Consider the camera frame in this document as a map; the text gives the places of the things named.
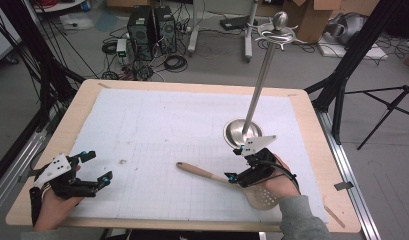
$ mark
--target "white paper sheet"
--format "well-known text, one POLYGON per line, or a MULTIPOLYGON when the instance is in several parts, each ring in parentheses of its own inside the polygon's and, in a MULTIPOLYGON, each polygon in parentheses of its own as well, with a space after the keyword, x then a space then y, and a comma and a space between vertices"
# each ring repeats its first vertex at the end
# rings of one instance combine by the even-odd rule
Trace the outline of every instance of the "white paper sheet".
MULTIPOLYGON (((114 178, 73 215, 279 223, 279 207, 255 210, 240 188, 176 167, 187 162, 219 176, 248 168, 225 142, 223 128, 245 118, 250 101, 251 96, 234 94, 103 89, 70 155, 96 151, 78 172, 82 180, 96 180, 110 170, 114 178)), ((289 99, 262 96, 253 121, 264 135, 277 135, 268 148, 298 175, 313 214, 327 222, 289 99)))

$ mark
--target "person's right hand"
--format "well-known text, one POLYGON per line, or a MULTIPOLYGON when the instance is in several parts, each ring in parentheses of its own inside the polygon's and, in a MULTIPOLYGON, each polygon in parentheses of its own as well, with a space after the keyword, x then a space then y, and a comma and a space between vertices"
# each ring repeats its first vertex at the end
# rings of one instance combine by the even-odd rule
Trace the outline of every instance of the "person's right hand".
MULTIPOLYGON (((290 171, 288 165, 286 165, 286 163, 284 163, 279 156, 277 156, 276 154, 274 155, 279 161, 277 162, 277 164, 290 171)), ((294 183, 292 183, 292 181, 287 176, 283 175, 280 170, 276 169, 273 172, 272 177, 273 178, 264 181, 261 184, 262 187, 271 192, 276 198, 280 199, 283 197, 293 197, 300 195, 300 192, 295 187, 294 183)))

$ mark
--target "metal pole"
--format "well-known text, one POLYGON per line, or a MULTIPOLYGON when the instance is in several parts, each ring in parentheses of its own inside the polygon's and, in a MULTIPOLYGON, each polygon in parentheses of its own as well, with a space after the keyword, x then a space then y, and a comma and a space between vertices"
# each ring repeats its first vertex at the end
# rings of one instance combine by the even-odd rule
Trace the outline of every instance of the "metal pole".
POLYGON ((256 110, 257 102, 263 89, 264 81, 266 80, 267 72, 270 68, 270 63, 272 63, 273 55, 275 55, 276 44, 269 42, 269 48, 264 55, 263 64, 258 75, 257 84, 254 88, 253 98, 251 100, 250 108, 248 109, 247 118, 245 119, 244 128, 242 129, 242 134, 245 135, 250 127, 251 119, 253 118, 254 111, 256 110))

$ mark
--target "tripod leg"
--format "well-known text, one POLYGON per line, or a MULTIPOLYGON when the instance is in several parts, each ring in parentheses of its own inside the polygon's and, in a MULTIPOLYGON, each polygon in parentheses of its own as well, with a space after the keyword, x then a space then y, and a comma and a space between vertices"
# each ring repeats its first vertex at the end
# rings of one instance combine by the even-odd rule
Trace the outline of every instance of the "tripod leg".
POLYGON ((381 126, 381 124, 385 121, 385 119, 387 119, 387 117, 392 113, 392 111, 394 110, 394 108, 390 109, 388 111, 387 114, 385 114, 385 116, 381 119, 381 121, 379 121, 378 124, 376 124, 375 128, 372 130, 372 132, 369 133, 369 135, 364 139, 364 141, 360 144, 360 146, 357 148, 357 150, 360 150, 363 145, 369 140, 370 137, 372 137, 372 135, 375 133, 376 130, 378 130, 379 126, 381 126))

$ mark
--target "round metal base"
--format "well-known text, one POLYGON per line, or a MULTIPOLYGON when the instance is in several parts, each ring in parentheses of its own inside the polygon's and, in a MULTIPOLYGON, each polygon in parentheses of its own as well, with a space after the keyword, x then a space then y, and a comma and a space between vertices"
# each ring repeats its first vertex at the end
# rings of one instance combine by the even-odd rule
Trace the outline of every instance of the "round metal base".
POLYGON ((229 146, 233 148, 240 148, 241 145, 244 145, 247 138, 263 136, 263 131, 254 122, 250 123, 248 132, 246 134, 242 134, 244 123, 245 119, 235 119, 226 124, 225 128, 223 129, 223 136, 225 137, 225 140, 229 146))

